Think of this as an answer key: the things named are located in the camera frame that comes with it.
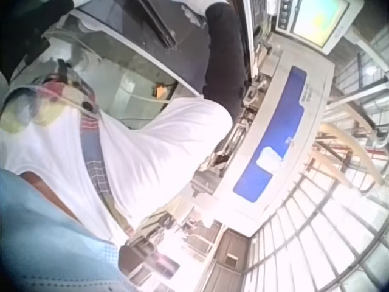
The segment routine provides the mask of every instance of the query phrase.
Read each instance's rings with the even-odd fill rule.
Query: white t-shirt
[[[202,98],[174,99],[141,130],[101,113],[108,181],[116,208],[133,228],[191,180],[231,126],[221,105]],[[86,171],[78,109],[65,107],[44,127],[29,123],[14,133],[0,128],[0,167],[18,175],[36,173],[93,234],[117,246],[126,241]]]

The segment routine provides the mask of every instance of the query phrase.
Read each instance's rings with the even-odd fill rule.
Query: white machine panel
[[[275,35],[272,45],[280,58],[256,118],[213,196],[195,199],[249,237],[270,203],[291,189],[317,134],[334,73],[330,61],[296,42]]]

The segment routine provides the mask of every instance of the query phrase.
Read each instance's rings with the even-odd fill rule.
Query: hand
[[[172,1],[183,3],[187,7],[192,9],[193,12],[200,14],[202,16],[205,16],[205,12],[207,11],[208,7],[210,7],[211,5],[216,3],[227,3],[227,0],[172,0]]]

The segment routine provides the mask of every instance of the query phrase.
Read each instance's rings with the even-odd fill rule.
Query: light blue fabric
[[[118,250],[0,170],[1,260],[21,291],[136,291],[119,271]]]

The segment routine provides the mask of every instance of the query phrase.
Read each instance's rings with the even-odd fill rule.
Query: fluorescent light
[[[365,74],[367,74],[369,76],[373,76],[376,72],[377,72],[377,67],[375,67],[375,66],[368,66],[365,69]]]

